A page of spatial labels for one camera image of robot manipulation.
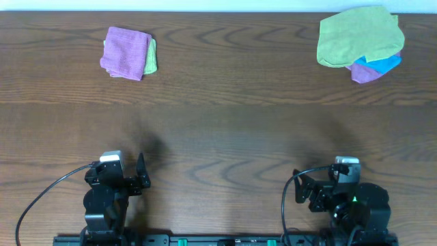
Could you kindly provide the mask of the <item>purple microfibre cloth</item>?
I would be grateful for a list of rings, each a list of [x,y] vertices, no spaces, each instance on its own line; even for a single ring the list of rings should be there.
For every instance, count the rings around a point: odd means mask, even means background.
[[[148,33],[109,27],[100,66],[117,77],[140,81],[151,39]]]

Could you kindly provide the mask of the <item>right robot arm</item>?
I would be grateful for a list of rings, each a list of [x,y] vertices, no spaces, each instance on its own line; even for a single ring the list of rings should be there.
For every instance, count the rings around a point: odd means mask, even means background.
[[[296,203],[309,200],[313,213],[328,212],[331,226],[320,230],[312,245],[396,246],[397,237],[388,230],[391,218],[386,189],[361,182],[359,166],[333,164],[319,167],[327,170],[329,180],[317,181],[305,171],[293,171]]]

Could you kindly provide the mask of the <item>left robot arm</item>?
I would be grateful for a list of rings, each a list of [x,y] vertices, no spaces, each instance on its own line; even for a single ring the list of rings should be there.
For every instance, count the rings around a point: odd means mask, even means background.
[[[81,233],[81,245],[141,245],[138,233],[125,228],[129,198],[151,186],[143,154],[136,175],[124,177],[122,153],[105,152],[91,164],[85,182],[91,189],[83,198],[88,235]]]

